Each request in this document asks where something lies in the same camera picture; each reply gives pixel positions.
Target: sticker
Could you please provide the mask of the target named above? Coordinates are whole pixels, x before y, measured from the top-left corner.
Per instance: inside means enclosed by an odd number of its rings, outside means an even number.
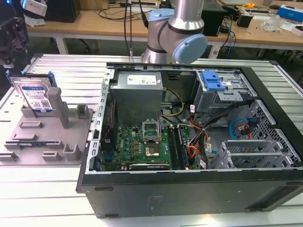
[[[195,113],[195,105],[190,105],[190,112]]]
[[[128,85],[157,85],[154,75],[129,75],[127,76]]]
[[[206,144],[208,152],[212,152],[212,145],[210,143]]]
[[[19,143],[18,145],[19,146],[31,146],[32,144],[31,143]]]
[[[23,95],[31,108],[39,112],[49,112],[52,110],[51,104],[44,96],[43,87],[22,87]]]
[[[206,163],[201,159],[200,160],[200,166],[203,168],[203,169],[206,169]]]
[[[221,82],[223,86],[231,86],[232,83],[231,82]]]

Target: floor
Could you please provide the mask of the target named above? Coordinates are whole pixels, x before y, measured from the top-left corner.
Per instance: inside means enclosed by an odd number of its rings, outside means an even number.
[[[127,55],[127,50],[124,41],[110,41],[101,40],[99,41],[100,50],[95,50],[94,42],[92,40],[85,40],[90,46],[90,52],[86,53],[86,46],[78,39],[67,39],[67,47],[70,54],[95,54],[95,55]],[[140,56],[146,48],[146,43],[133,42],[134,56]],[[31,37],[29,50],[31,53],[58,53],[55,42],[51,42],[49,38],[44,37]],[[218,58],[227,59],[228,47],[222,48]],[[203,54],[204,58],[208,57],[210,52],[210,46]],[[241,48],[235,47],[230,54],[230,59],[245,59],[245,60],[260,60],[257,56],[259,49],[253,48]],[[303,73],[303,60],[298,56],[289,58],[289,54],[282,56],[282,50],[268,50],[264,55],[264,60],[275,60],[277,61],[284,70],[297,81]],[[9,89],[10,84],[5,77],[5,70],[0,69],[0,75],[2,80],[0,82],[0,98]],[[303,86],[303,79],[299,81],[299,84]]]

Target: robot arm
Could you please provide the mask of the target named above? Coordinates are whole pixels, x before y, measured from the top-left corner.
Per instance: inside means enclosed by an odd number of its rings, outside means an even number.
[[[204,0],[176,0],[175,10],[153,10],[143,62],[190,64],[196,61],[207,47],[207,39],[202,34],[203,3]]]
[[[0,0],[0,65],[22,70],[30,64],[29,38],[20,0]]]

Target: hard drive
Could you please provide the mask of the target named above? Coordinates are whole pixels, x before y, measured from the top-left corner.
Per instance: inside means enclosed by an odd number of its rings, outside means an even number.
[[[49,74],[23,74],[20,76],[8,76],[12,86],[25,99],[25,107],[35,112],[45,113],[54,109],[52,102],[47,97],[50,87],[57,84],[54,75]]]

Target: motherboard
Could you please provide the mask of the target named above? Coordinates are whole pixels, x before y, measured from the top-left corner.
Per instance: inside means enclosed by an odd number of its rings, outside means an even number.
[[[147,125],[119,126],[115,151],[104,153],[101,162],[107,166],[121,164],[122,170],[196,168],[195,161],[188,163],[187,143],[191,137],[187,127]]]

